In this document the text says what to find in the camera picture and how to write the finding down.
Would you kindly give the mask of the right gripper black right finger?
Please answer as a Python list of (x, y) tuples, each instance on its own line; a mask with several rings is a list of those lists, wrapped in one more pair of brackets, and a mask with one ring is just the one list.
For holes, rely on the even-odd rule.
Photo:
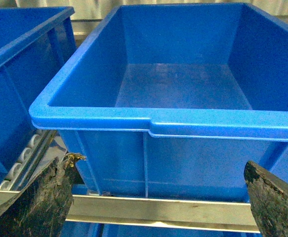
[(250, 209), (264, 237), (288, 237), (288, 183), (253, 161), (244, 168)]

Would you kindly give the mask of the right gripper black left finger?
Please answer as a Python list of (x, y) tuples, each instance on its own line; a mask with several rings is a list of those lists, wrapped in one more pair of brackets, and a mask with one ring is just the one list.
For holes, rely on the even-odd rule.
[(58, 237), (74, 202), (80, 153), (56, 157), (16, 196), (0, 205), (0, 237)]

